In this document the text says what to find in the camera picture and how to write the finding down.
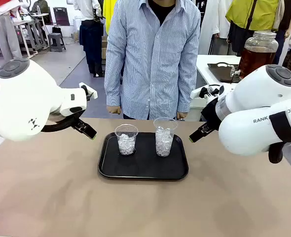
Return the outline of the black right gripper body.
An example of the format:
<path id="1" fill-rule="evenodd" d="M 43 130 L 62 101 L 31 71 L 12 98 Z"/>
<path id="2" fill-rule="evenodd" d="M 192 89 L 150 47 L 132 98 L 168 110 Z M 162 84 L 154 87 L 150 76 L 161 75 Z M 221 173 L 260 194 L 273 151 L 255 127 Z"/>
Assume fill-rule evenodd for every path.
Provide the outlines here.
<path id="1" fill-rule="evenodd" d="M 207 125 L 209 128 L 218 130 L 219 126 L 221 124 L 221 120 L 216 114 L 216 104 L 218 102 L 218 98 L 213 99 L 211 102 L 209 102 L 205 108 L 202 110 L 201 115 L 204 117 L 204 119 L 207 122 Z"/>

